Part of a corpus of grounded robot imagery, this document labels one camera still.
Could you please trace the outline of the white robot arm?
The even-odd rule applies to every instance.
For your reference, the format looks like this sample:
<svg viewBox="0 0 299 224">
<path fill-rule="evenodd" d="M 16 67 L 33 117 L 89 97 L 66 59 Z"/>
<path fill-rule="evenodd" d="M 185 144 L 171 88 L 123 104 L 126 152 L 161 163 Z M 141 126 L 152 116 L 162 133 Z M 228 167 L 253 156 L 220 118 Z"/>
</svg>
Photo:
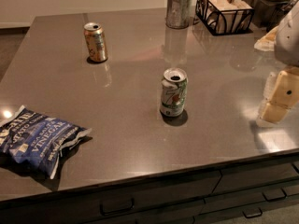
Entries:
<svg viewBox="0 0 299 224">
<path fill-rule="evenodd" d="M 299 3 L 281 20 L 274 40 L 275 58 L 286 64 L 278 74 L 271 72 L 263 90 L 256 123 L 273 127 L 299 102 Z"/>
</svg>

